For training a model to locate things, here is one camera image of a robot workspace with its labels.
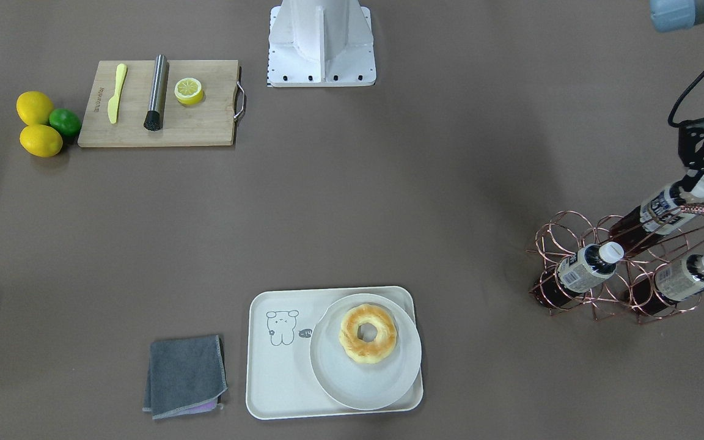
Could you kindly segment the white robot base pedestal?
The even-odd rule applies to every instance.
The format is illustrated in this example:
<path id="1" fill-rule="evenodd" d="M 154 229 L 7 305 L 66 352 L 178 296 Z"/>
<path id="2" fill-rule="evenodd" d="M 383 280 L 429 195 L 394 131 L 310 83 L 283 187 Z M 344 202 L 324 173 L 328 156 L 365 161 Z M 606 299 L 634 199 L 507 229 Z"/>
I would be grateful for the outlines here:
<path id="1" fill-rule="evenodd" d="M 376 83 L 372 17 L 360 2 L 282 1 L 269 17 L 269 87 Z"/>

